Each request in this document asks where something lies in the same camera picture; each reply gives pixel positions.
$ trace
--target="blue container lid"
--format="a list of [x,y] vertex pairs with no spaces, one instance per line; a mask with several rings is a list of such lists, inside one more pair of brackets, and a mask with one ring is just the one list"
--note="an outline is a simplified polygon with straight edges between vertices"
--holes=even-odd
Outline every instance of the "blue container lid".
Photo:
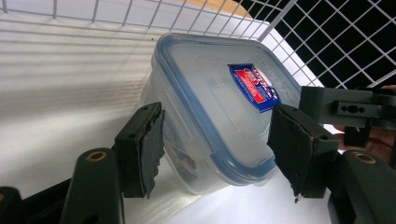
[[230,64],[254,65],[283,104],[298,106],[300,86],[277,57],[256,41],[183,34],[164,35],[154,57],[219,171],[238,185],[264,180],[276,167],[266,145],[271,111],[249,101]]

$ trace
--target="hand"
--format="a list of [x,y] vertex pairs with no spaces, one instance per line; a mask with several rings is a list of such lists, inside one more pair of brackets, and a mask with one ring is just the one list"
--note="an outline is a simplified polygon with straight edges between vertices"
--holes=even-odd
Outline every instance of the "hand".
[[[396,85],[384,86],[383,89],[394,90],[394,89],[396,89]],[[344,126],[334,125],[334,128],[341,132],[343,132],[345,130]],[[370,131],[370,135],[369,135],[369,141],[367,143],[366,148],[350,147],[350,146],[344,145],[344,134],[343,133],[337,133],[337,134],[335,134],[335,136],[338,139],[340,139],[340,142],[341,142],[340,147],[339,147],[340,149],[366,150],[368,152],[375,154],[376,156],[379,156],[380,158],[384,159],[386,162],[389,162],[392,147],[393,147],[393,144],[395,143],[396,130],[384,130],[384,129],[378,129],[378,128],[372,127],[371,131]]]

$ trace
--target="white surface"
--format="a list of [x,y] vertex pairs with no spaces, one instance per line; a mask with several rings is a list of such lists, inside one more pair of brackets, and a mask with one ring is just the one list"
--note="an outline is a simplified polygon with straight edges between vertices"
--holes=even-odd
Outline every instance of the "white surface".
[[294,202],[289,181],[279,172],[263,187],[230,186],[198,200],[165,223],[331,223],[324,199]]
[[[0,15],[0,30],[0,185],[27,197],[69,178],[83,151],[111,147],[163,33],[15,14]],[[125,200],[127,223],[163,222],[199,198],[164,160],[156,181],[149,201]],[[262,188],[206,195],[167,222],[326,223],[326,202],[294,204],[278,174]]]

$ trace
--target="white wire grid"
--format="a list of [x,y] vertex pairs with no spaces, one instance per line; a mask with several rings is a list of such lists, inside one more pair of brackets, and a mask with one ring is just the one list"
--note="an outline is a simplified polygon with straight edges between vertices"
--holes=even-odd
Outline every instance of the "white wire grid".
[[[375,36],[376,34],[378,34],[379,32],[381,32],[385,27],[387,27],[387,26],[390,25],[390,24],[392,24],[392,25],[395,25],[395,24],[396,24],[395,18],[391,18],[390,15],[388,15],[383,9],[381,9],[381,8],[378,6],[379,2],[381,2],[381,1],[376,1],[376,2],[374,2],[374,1],[369,0],[368,2],[371,4],[371,6],[370,6],[365,12],[363,12],[361,15],[359,15],[359,17],[358,17],[356,20],[354,20],[354,21],[351,21],[351,20],[350,20],[346,15],[344,15],[343,12],[341,12],[341,10],[340,10],[340,9],[341,9],[343,6],[345,6],[349,1],[345,1],[340,7],[334,6],[334,5],[333,5],[330,1],[328,1],[328,0],[326,0],[326,1],[324,1],[324,2],[326,2],[327,4],[329,4],[329,6],[331,6],[332,9],[334,9],[334,13],[333,13],[330,17],[328,17],[327,20],[325,20],[321,25],[319,25],[319,24],[310,16],[310,13],[319,5],[320,1],[317,1],[317,2],[314,4],[314,6],[313,6],[311,9],[309,9],[308,11],[305,11],[302,7],[300,7],[300,6],[299,6],[299,2],[296,2],[295,6],[296,6],[297,8],[299,8],[299,9],[304,13],[304,16],[303,16],[294,26],[288,25],[288,23],[287,23],[285,20],[283,20],[283,18],[281,18],[281,20],[282,20],[283,22],[285,22],[285,24],[288,26],[288,28],[290,29],[290,31],[286,34],[286,36],[282,36],[282,38],[281,38],[280,40],[279,40],[279,38],[276,38],[277,45],[272,49],[272,51],[276,50],[277,48],[282,48],[282,49],[288,54],[288,56],[282,61],[282,63],[284,63],[284,62],[287,61],[287,60],[293,60],[296,64],[299,64],[299,62],[296,62],[296,61],[292,58],[292,55],[295,54],[296,51],[297,51],[299,48],[301,48],[302,46],[307,47],[307,48],[310,50],[310,52],[313,54],[313,57],[312,57],[311,59],[309,59],[307,62],[305,62],[305,64],[304,64],[303,66],[299,66],[299,69],[298,69],[297,71],[295,71],[294,73],[292,73],[292,74],[293,74],[293,75],[296,75],[297,73],[300,73],[301,71],[304,71],[304,69],[307,67],[307,64],[308,64],[308,63],[310,63],[310,62],[313,61],[314,59],[317,59],[317,60],[320,61],[320,63],[321,63],[326,69],[325,69],[322,73],[317,74],[317,77],[312,78],[311,76],[307,76],[307,77],[309,78],[309,83],[308,83],[307,85],[310,85],[310,84],[314,83],[316,80],[318,80],[318,78],[322,77],[325,73],[330,73],[330,74],[339,82],[339,84],[338,84],[338,86],[336,86],[336,88],[342,87],[342,88],[345,88],[345,89],[347,89],[347,86],[345,85],[345,83],[348,82],[350,79],[352,79],[353,77],[355,77],[355,76],[356,76],[357,74],[359,74],[359,73],[363,73],[363,74],[370,80],[371,84],[368,85],[368,87],[375,87],[376,85],[379,85],[381,82],[385,81],[386,79],[388,79],[388,78],[394,76],[394,75],[396,74],[396,62],[395,62],[394,59],[392,59],[392,58],[389,57],[389,54],[390,54],[392,51],[396,50],[396,46],[393,46],[393,48],[390,49],[390,50],[388,50],[388,51],[384,51],[384,50],[382,50],[382,49],[372,40],[373,36]],[[388,22],[386,22],[385,24],[383,24],[383,25],[382,25],[379,29],[377,29],[373,34],[371,34],[371,35],[366,35],[366,34],[356,25],[356,23],[357,23],[364,15],[366,15],[370,10],[378,10],[381,14],[383,14],[383,15],[388,19]],[[343,32],[341,32],[341,33],[340,33],[339,35],[337,35],[336,37],[332,38],[332,37],[330,37],[330,35],[327,34],[327,32],[323,29],[323,25],[325,25],[327,21],[331,20],[335,15],[340,15],[344,20],[346,20],[346,21],[349,23],[349,25],[348,25],[348,27],[347,27]],[[313,22],[313,23],[315,24],[315,26],[316,26],[316,30],[315,30],[314,32],[312,32],[311,35],[308,36],[308,38],[302,38],[302,37],[300,37],[299,34],[297,34],[296,31],[295,31],[296,27],[297,27],[298,25],[300,25],[300,23],[301,23],[304,19],[309,19],[309,20],[310,20],[311,22]],[[352,27],[352,28],[355,29],[360,35],[362,35],[364,39],[363,39],[355,48],[353,48],[353,49],[351,49],[351,50],[349,50],[349,51],[345,51],[342,47],[339,46],[339,44],[337,44],[337,42],[336,42],[335,40],[336,40],[337,38],[339,38],[341,35],[343,35],[343,34],[347,31],[347,29],[349,29],[350,27]],[[308,46],[308,45],[306,44],[306,42],[307,42],[316,32],[322,32],[322,33],[325,34],[326,37],[328,38],[328,43],[327,43],[321,50],[319,50],[318,52],[314,52],[314,51],[311,49],[311,47]],[[282,42],[284,42],[285,39],[286,39],[290,34],[296,35],[296,36],[302,41],[302,44],[301,44],[299,47],[297,47],[296,49],[285,49],[285,48],[281,45]],[[396,34],[394,34],[394,36],[390,36],[390,37],[389,37],[389,40],[391,40],[392,38],[396,38]],[[365,44],[365,43],[367,43],[367,42],[370,43],[370,45],[372,45],[375,49],[377,49],[377,50],[381,53],[381,56],[380,56],[380,57],[377,57],[375,60],[373,60],[373,61],[370,62],[369,64],[367,64],[367,65],[365,65],[365,66],[363,66],[363,67],[360,67],[360,66],[350,57],[350,54],[351,54],[354,50],[358,49],[359,47],[361,47],[363,44]],[[331,44],[335,45],[344,55],[343,55],[341,58],[339,58],[335,63],[333,63],[332,65],[329,66],[329,65],[327,65],[325,62],[323,62],[323,61],[320,59],[319,54],[320,54],[323,50],[325,50],[327,47],[329,47]],[[358,71],[357,71],[355,74],[353,74],[352,76],[350,76],[349,78],[347,78],[346,80],[341,81],[341,80],[339,79],[339,77],[338,77],[331,69],[332,69],[334,66],[336,66],[338,63],[340,63],[342,60],[344,60],[345,58],[349,59],[349,60],[358,68]],[[374,79],[372,79],[372,77],[370,77],[370,75],[368,75],[368,74],[366,73],[365,70],[366,70],[367,68],[369,68],[371,65],[373,65],[374,63],[378,62],[379,60],[381,60],[381,59],[383,59],[383,58],[386,58],[387,60],[389,60],[389,61],[393,64],[393,66],[394,66],[395,69],[393,69],[391,72],[385,74],[385,75],[382,76],[380,79],[374,80]]]
[[[32,3],[34,1],[29,3],[21,0],[2,0],[1,9],[4,13],[28,13],[51,16],[53,19],[67,18],[91,22],[112,22],[123,26],[132,25],[148,29],[166,29],[169,32],[187,32],[248,39],[257,39],[257,36],[262,33],[262,28],[267,27],[268,24],[264,23],[264,21],[255,21],[256,18],[251,19],[248,16],[249,10],[255,5],[261,7],[260,12],[265,7],[271,8],[271,12],[280,12],[286,9],[278,7],[281,1],[272,6],[257,0],[242,0],[237,4],[238,7],[229,14],[222,11],[225,4],[229,1],[222,1],[218,10],[212,10],[206,7],[210,2],[208,0],[205,0],[201,7],[188,4],[188,0],[45,0],[39,1],[39,3]],[[252,1],[253,5],[243,17],[237,16],[235,12],[244,1]],[[39,4],[40,7],[32,7],[35,4]],[[184,14],[188,14],[189,17],[182,17],[181,15]],[[225,19],[220,28],[215,27],[219,18]],[[230,20],[238,20],[239,22],[235,27],[232,27],[233,24],[230,24]],[[205,29],[197,29],[197,22],[205,23],[204,25],[200,24],[200,27],[205,27]],[[240,26],[245,27],[244,31],[241,34],[237,34],[236,30]]]
[[[208,0],[205,0],[200,7],[189,4],[188,0],[46,0],[39,2],[31,1],[29,3],[22,0],[2,0],[2,10],[4,13],[29,13],[40,16],[51,16],[53,19],[67,18],[91,22],[112,22],[122,24],[122,26],[132,25],[147,29],[164,29],[169,32],[184,32],[201,35],[255,39],[261,42],[263,41],[263,44],[269,47],[276,54],[276,56],[283,64],[286,65],[286,67],[296,77],[296,79],[298,79],[298,77],[301,79],[303,76],[303,80],[300,80],[300,84],[302,85],[321,86],[321,83],[318,81],[318,79],[321,78],[325,73],[330,73],[339,83],[336,88],[342,87],[347,89],[345,83],[355,77],[357,74],[362,73],[370,80],[371,84],[369,87],[374,87],[396,74],[396,62],[394,59],[389,57],[389,54],[395,50],[396,47],[393,47],[388,51],[384,51],[372,40],[372,37],[381,32],[381,30],[383,30],[387,25],[395,25],[395,19],[391,18],[390,15],[388,15],[381,9],[381,7],[378,6],[380,1],[374,2],[369,0],[368,2],[372,4],[372,6],[362,13],[356,20],[351,21],[340,11],[340,9],[345,4],[347,4],[348,1],[345,1],[340,7],[336,7],[330,1],[323,0],[323,2],[328,3],[334,9],[334,13],[321,25],[317,24],[317,22],[310,16],[310,13],[322,1],[317,1],[315,5],[308,11],[305,11],[302,7],[300,7],[298,1],[289,1],[285,5],[284,1],[276,2],[269,0],[240,0],[237,5],[241,7],[244,1],[251,1],[252,4],[243,16],[235,14],[238,7],[236,7],[231,14],[223,12],[222,10],[227,0],[222,1],[218,10],[213,10],[206,7],[209,3]],[[254,18],[250,18],[249,12],[254,7],[259,7],[260,9]],[[304,16],[295,25],[290,26],[284,20],[284,16],[292,7],[299,8],[304,13]],[[257,17],[263,12],[265,8],[270,8],[270,13],[265,15],[262,21],[258,21]],[[380,13],[386,16],[389,21],[381,26],[373,34],[366,35],[355,24],[370,10],[378,10]],[[276,18],[269,24],[267,20],[272,13],[277,15]],[[340,15],[343,17],[349,23],[349,25],[342,33],[334,38],[331,38],[331,36],[328,35],[323,29],[323,25],[326,24],[327,21],[331,20],[335,15]],[[312,32],[308,38],[300,37],[295,31],[295,28],[305,19],[309,19],[316,25],[316,30]],[[280,21],[283,21],[290,29],[290,31],[285,36],[278,35],[276,32],[271,33],[271,31]],[[358,31],[364,37],[364,39],[355,48],[345,51],[337,44],[335,40],[350,27]],[[322,32],[325,34],[329,39],[329,42],[321,50],[314,52],[310,46],[306,44],[306,42],[317,32]],[[290,48],[290,46],[285,43],[286,38],[288,38],[290,34],[297,35],[302,41],[302,44],[296,49]],[[349,55],[355,49],[358,49],[365,43],[370,43],[372,46],[374,46],[381,53],[381,56],[377,57],[369,64],[360,67]],[[327,65],[320,59],[319,54],[330,45],[335,45],[343,53],[343,56],[332,65]],[[296,53],[296,51],[302,46],[308,48],[313,54],[313,57],[306,62],[303,62]],[[395,66],[395,69],[385,74],[380,79],[374,80],[369,74],[366,73],[365,70],[383,58],[389,60]],[[323,72],[316,74],[315,76],[307,67],[307,65],[314,59],[317,59],[325,67]],[[332,71],[332,68],[344,59],[350,60],[358,68],[358,71],[351,75],[348,79],[340,80],[334,71]]]

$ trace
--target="black mechanical part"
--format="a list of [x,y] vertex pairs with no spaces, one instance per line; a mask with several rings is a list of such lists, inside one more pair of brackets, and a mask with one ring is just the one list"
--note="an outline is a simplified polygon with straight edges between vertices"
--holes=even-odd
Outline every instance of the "black mechanical part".
[[338,102],[370,104],[372,101],[371,91],[302,87],[299,109],[318,123],[363,128],[366,118],[353,116],[360,114],[359,108],[355,104],[340,105]]
[[294,196],[323,197],[321,177],[337,157],[338,139],[297,108],[279,104],[273,109],[268,146]]
[[59,223],[71,179],[23,200],[29,224]]
[[327,207],[330,213],[330,220],[333,224],[351,224],[356,220],[356,214],[349,197],[340,200],[332,194],[330,195]]
[[366,147],[372,126],[396,130],[396,90],[302,87],[299,108],[316,122],[346,126],[348,146]]
[[323,184],[332,192],[332,196],[339,202],[349,201],[339,168],[341,157],[342,155],[337,153],[337,158],[333,163],[324,168],[323,176],[321,177]]
[[390,153],[389,166],[392,169],[396,168],[396,136],[395,136],[395,140],[393,141],[392,152]]
[[11,187],[1,187],[0,223],[24,224],[26,221],[20,192]]
[[396,223],[396,174],[366,151],[346,151],[339,161],[341,177],[356,214],[355,223]]
[[139,108],[122,128],[112,149],[116,151],[123,197],[144,198],[154,188],[163,156],[161,103]]
[[108,148],[78,157],[67,193],[62,224],[124,223],[117,159]]

